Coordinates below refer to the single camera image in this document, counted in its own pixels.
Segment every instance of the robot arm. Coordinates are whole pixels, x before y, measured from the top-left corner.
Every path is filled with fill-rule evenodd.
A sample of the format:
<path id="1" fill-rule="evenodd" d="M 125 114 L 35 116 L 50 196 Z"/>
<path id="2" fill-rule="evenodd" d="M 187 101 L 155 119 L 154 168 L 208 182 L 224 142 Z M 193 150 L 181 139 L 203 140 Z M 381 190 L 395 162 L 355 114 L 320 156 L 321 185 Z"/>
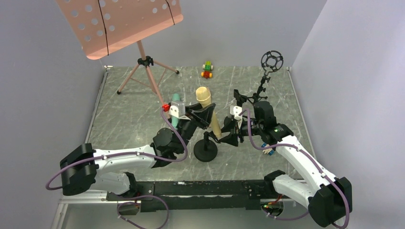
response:
<path id="1" fill-rule="evenodd" d="M 130 167 L 164 167 L 184 160 L 187 155 L 177 159 L 174 154 L 184 153 L 197 127 L 206 129 L 209 126 L 215 104 L 203 108 L 200 104 L 185 106 L 183 102 L 176 101 L 163 108 L 180 119 L 177 132 L 184 145 L 169 128 L 160 129 L 150 145 L 132 149 L 102 150 L 93 149 L 91 144 L 82 144 L 60 162 L 61 169 L 69 167 L 61 174 L 63 194 L 71 196 L 95 189 L 132 197 L 138 193 L 135 176 L 116 171 Z M 84 159 L 87 162 L 72 166 Z"/>
<path id="2" fill-rule="evenodd" d="M 242 108 L 232 106 L 224 121 L 224 132 L 229 135 L 219 139 L 220 143 L 238 146 L 245 136 L 259 135 L 270 147 L 282 155 L 303 177 L 298 182 L 283 171 L 274 171 L 264 178 L 265 190 L 290 197 L 308 209 L 320 226 L 326 227 L 346 215 L 345 204 L 336 187 L 347 199 L 352 211 L 352 185 L 345 178 L 337 178 L 316 161 L 284 124 L 277 123 L 273 107 L 267 101 L 254 103 L 255 118 L 242 116 Z"/>

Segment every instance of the colorful toy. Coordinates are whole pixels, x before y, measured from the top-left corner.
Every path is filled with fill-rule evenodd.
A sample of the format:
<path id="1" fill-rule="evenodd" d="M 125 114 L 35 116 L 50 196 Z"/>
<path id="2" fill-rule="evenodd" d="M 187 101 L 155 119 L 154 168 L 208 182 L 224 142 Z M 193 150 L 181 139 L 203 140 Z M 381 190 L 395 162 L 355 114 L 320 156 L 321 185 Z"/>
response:
<path id="1" fill-rule="evenodd" d="M 201 77 L 204 77 L 205 79 L 212 78 L 213 74 L 210 72 L 210 70 L 212 70 L 214 66 L 211 65 L 211 61 L 206 61 L 202 66 L 204 72 L 201 73 Z"/>

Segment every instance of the gray wall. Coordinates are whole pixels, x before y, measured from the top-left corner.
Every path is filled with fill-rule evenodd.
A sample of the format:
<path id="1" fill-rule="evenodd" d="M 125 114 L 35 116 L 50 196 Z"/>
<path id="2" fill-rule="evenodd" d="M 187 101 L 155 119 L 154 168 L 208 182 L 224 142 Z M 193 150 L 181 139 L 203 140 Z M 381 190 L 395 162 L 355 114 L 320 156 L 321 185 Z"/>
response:
<path id="1" fill-rule="evenodd" d="M 329 0 L 292 77 L 319 161 L 353 185 L 350 228 L 403 228 L 405 2 Z"/>
<path id="2" fill-rule="evenodd" d="M 46 229 L 61 192 L 45 183 L 84 142 L 104 68 L 52 0 L 3 1 L 0 31 L 1 228 Z"/>
<path id="3" fill-rule="evenodd" d="M 181 0 L 184 20 L 143 40 L 147 55 L 173 66 L 258 66 L 269 50 L 291 66 L 326 0 Z M 102 59 L 133 66 L 131 45 Z"/>

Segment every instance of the red cap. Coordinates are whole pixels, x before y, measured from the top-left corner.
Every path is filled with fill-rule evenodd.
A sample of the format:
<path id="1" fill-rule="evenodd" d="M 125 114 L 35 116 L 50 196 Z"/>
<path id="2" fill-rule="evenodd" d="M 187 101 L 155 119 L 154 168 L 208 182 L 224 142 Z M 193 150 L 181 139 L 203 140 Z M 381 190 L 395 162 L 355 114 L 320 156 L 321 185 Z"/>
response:
<path id="1" fill-rule="evenodd" d="M 166 111 L 169 110 L 170 106 L 169 106 L 168 104 L 164 104 L 164 105 L 162 106 L 162 108 L 163 108 L 163 110 L 166 112 Z"/>

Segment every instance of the pink music stand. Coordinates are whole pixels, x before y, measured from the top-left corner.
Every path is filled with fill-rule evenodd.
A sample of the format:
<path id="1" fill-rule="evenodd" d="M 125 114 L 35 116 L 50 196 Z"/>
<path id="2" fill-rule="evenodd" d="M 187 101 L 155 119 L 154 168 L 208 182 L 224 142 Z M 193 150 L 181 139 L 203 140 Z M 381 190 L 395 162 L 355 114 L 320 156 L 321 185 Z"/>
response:
<path id="1" fill-rule="evenodd" d="M 141 40 L 183 20 L 180 0 L 56 0 L 56 2 L 89 59 L 97 60 L 137 43 L 142 61 L 138 61 L 119 87 L 117 94 L 121 94 L 141 63 L 145 66 L 150 85 L 136 79 L 132 80 L 150 87 L 160 102 L 164 103 L 158 86 L 167 69 L 177 74 L 179 71 L 153 60 L 155 64 L 165 68 L 159 83 L 156 84 Z"/>

